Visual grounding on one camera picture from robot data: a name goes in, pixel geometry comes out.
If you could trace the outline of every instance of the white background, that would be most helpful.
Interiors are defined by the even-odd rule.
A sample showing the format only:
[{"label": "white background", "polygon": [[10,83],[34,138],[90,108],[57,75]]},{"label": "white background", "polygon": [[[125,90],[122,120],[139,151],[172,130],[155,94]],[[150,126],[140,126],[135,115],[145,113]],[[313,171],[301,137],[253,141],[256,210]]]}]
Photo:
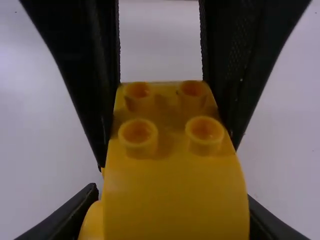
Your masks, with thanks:
[{"label": "white background", "polygon": [[[120,0],[121,81],[201,79],[196,1]],[[248,192],[320,239],[320,1],[287,41],[238,155]],[[0,0],[0,239],[27,231],[87,183],[102,187],[59,70],[16,0]]]}]

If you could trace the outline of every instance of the table surface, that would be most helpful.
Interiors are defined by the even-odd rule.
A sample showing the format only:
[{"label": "table surface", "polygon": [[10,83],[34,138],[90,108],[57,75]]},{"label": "table surface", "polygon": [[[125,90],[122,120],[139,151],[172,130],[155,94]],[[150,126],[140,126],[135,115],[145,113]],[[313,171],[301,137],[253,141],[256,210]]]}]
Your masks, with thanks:
[{"label": "table surface", "polygon": [[[196,1],[120,0],[121,81],[201,79]],[[238,149],[248,193],[320,239],[320,1],[302,16]],[[103,180],[64,81],[17,0],[0,0],[0,239]]]}]

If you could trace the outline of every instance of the yellow lego duplo brick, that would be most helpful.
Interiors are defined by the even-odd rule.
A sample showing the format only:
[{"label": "yellow lego duplo brick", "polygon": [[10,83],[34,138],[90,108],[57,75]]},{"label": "yellow lego duplo brick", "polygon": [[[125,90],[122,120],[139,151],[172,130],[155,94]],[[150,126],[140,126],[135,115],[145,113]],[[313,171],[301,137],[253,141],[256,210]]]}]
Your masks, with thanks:
[{"label": "yellow lego duplo brick", "polygon": [[249,239],[244,176],[205,82],[123,84],[113,117],[103,221],[86,216],[97,239]]}]

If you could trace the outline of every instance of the textured rubber surface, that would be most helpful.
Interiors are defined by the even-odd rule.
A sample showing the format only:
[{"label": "textured rubber surface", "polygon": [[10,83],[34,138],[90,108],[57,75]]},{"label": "textured rubber surface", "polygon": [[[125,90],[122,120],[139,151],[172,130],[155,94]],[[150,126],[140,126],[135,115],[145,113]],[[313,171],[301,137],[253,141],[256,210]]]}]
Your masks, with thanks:
[{"label": "textured rubber surface", "polygon": [[274,64],[310,0],[199,0],[203,79],[237,149]]},{"label": "textured rubber surface", "polygon": [[100,167],[120,82],[118,1],[21,0],[50,49]]},{"label": "textured rubber surface", "polygon": [[308,240],[249,196],[251,240]]},{"label": "textured rubber surface", "polygon": [[49,217],[15,240],[77,239],[87,211],[98,196],[96,184],[88,184]]}]

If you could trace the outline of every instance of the white surface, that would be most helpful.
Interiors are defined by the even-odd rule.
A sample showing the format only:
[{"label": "white surface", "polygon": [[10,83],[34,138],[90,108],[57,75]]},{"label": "white surface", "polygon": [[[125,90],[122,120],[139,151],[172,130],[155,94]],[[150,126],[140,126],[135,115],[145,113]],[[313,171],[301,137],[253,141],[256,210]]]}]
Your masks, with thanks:
[{"label": "white surface", "polygon": [[122,82],[202,79],[197,1],[120,0],[119,18]]},{"label": "white surface", "polygon": [[248,193],[307,237],[320,239],[320,1],[276,62],[238,149]]},{"label": "white surface", "polygon": [[[10,240],[102,179],[47,47],[17,1],[0,4],[0,189],[7,193],[0,239]],[[121,80],[201,79],[198,11],[194,1],[120,0]],[[238,150],[249,193],[314,240],[320,239],[319,18],[313,0]]]},{"label": "white surface", "polygon": [[0,239],[18,237],[102,181],[47,46],[18,1],[1,0]]}]

